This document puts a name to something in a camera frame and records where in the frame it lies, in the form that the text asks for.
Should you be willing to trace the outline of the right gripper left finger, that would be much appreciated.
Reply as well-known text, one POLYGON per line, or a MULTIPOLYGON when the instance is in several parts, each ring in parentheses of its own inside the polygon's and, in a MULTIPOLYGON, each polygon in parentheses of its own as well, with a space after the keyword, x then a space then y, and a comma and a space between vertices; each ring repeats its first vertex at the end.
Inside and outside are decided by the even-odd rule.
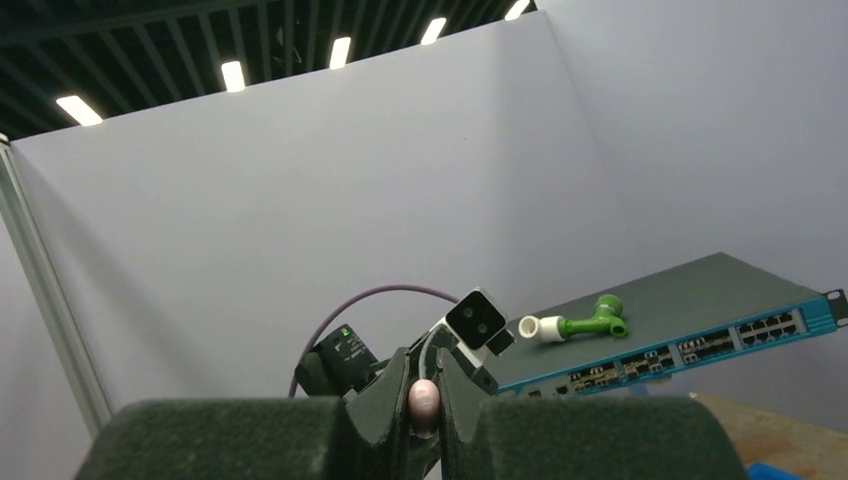
POLYGON ((101 430, 78 479, 405 479, 410 353, 339 397, 141 401, 101 430))

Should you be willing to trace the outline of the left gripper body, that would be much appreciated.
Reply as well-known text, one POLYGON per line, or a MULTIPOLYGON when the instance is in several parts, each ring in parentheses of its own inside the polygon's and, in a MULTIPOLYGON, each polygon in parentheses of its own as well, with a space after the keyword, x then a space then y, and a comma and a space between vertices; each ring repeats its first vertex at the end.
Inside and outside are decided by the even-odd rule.
POLYGON ((367 387, 346 402, 353 426, 351 458, 344 479, 422 479, 441 467, 444 479, 469 479, 483 468, 475 463, 474 436, 482 403, 498 384, 485 367, 473 367, 459 342, 445 331, 400 348, 367 387), (434 432, 420 436, 409 408, 409 393, 421 379, 439 392, 434 432))

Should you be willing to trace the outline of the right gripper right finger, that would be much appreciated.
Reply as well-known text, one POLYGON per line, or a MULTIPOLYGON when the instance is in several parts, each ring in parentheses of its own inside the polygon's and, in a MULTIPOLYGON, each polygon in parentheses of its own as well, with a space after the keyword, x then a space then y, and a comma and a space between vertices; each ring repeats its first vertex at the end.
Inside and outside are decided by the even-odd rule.
POLYGON ((716 417, 685 397, 499 398, 437 353, 445 479, 744 479, 716 417))

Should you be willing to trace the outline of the pink toothbrush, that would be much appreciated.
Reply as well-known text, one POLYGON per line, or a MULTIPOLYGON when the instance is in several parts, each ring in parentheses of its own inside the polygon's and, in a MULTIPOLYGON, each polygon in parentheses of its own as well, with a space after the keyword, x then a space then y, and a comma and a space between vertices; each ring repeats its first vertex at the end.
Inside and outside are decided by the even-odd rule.
POLYGON ((441 410, 437 385, 429 379, 414 381, 407 395, 407 410, 413 433, 423 439, 432 437, 438 430, 441 410))

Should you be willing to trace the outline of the blue divided plastic bin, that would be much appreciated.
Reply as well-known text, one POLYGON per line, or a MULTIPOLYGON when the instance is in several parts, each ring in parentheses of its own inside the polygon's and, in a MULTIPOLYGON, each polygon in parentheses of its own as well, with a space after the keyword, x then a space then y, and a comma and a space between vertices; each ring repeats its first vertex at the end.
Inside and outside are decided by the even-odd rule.
POLYGON ((747 475, 750 480, 802 480, 798 475, 761 462, 748 466, 747 475))

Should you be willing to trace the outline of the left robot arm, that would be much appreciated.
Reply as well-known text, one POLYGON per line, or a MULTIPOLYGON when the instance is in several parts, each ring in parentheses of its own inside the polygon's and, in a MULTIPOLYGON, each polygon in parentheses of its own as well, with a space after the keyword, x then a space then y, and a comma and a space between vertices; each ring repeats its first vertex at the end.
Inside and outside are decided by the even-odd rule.
POLYGON ((475 367, 460 350, 460 340, 437 325, 393 358, 377 360, 361 338, 344 324, 319 341, 295 369, 297 384, 310 396, 336 396, 354 427, 344 446, 362 449, 342 475, 353 479, 422 479, 441 456, 439 437, 420 437, 409 414, 409 390, 425 376, 443 376, 441 360, 452 357, 452 379, 471 387, 471 399, 495 394, 498 384, 483 366, 475 367))

